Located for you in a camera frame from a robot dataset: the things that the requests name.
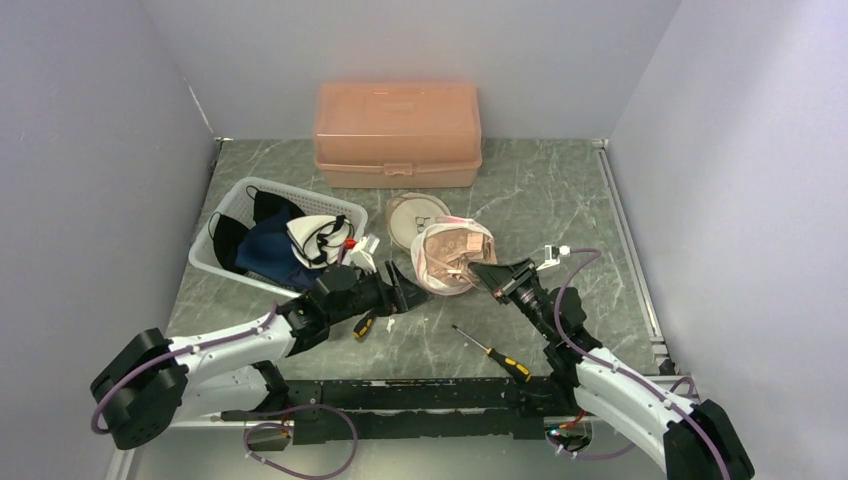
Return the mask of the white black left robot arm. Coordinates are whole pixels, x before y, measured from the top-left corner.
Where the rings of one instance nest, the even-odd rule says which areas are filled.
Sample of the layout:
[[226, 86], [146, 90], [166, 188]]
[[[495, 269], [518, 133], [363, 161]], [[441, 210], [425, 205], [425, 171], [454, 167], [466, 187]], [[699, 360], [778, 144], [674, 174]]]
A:
[[291, 401], [277, 361], [323, 343], [337, 323], [390, 317], [431, 300], [393, 262], [385, 267], [331, 266], [308, 292], [233, 327], [171, 338], [158, 328], [142, 331], [91, 383], [91, 430], [130, 450], [176, 420], [231, 411], [279, 417]]

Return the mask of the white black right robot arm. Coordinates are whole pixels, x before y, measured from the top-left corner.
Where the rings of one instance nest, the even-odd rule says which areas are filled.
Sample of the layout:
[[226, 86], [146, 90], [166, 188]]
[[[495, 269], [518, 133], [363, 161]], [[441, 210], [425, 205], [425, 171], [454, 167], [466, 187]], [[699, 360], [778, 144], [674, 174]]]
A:
[[542, 335], [557, 411], [581, 409], [618, 430], [669, 479], [751, 479], [755, 467], [726, 411], [663, 388], [626, 366], [585, 328], [578, 290], [545, 289], [535, 264], [473, 263], [471, 271], [501, 304], [515, 305]]

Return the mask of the white mesh laundry bag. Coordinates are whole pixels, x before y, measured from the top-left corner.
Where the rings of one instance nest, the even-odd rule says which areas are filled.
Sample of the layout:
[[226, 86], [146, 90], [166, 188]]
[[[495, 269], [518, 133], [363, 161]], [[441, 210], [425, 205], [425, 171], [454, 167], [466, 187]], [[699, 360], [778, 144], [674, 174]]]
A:
[[392, 197], [386, 207], [386, 223], [394, 244], [409, 251], [412, 241], [438, 217], [450, 216], [449, 207], [440, 199], [417, 192]]

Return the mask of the white black trimmed bra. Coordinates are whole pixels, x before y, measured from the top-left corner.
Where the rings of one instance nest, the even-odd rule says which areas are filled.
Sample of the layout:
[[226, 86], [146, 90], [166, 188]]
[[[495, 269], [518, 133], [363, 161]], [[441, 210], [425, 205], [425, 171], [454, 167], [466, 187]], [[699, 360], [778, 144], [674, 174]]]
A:
[[345, 215], [302, 216], [288, 221], [285, 229], [294, 255], [309, 269], [336, 263], [347, 239], [355, 233]]

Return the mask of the navy blue bra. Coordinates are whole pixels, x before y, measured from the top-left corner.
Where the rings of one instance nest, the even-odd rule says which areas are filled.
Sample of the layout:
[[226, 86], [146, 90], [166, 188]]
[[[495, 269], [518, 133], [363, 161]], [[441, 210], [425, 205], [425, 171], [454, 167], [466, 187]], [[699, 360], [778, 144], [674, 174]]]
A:
[[320, 269], [309, 269], [296, 257], [287, 234], [287, 223], [304, 213], [283, 207], [273, 216], [250, 229], [237, 249], [235, 265], [282, 287], [306, 290], [321, 276]]

